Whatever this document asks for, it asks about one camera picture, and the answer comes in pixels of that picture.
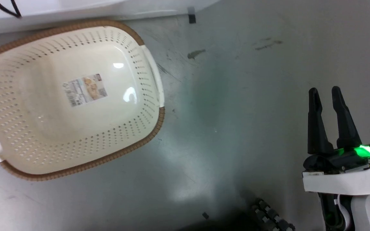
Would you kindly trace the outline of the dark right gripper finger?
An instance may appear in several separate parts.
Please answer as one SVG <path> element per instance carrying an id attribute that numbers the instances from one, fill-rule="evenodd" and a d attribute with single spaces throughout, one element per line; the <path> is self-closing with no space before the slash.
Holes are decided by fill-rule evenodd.
<path id="1" fill-rule="evenodd" d="M 322 110 L 323 106 L 317 88 L 311 88 L 308 92 L 309 111 L 307 114 L 307 153 L 332 155 L 333 145 L 328 141 L 325 131 Z"/>
<path id="2" fill-rule="evenodd" d="M 338 139 L 337 148 L 356 148 L 362 145 L 357 128 L 350 110 L 345 104 L 340 87 L 334 86 L 331 90 L 333 108 L 337 115 Z"/>

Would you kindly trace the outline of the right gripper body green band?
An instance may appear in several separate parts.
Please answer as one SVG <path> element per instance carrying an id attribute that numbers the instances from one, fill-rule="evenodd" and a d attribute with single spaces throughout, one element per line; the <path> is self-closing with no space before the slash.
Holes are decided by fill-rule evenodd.
<path id="1" fill-rule="evenodd" d="M 336 149 L 332 156 L 310 155 L 303 163 L 306 192 L 341 195 L 370 194 L 370 144 Z"/>

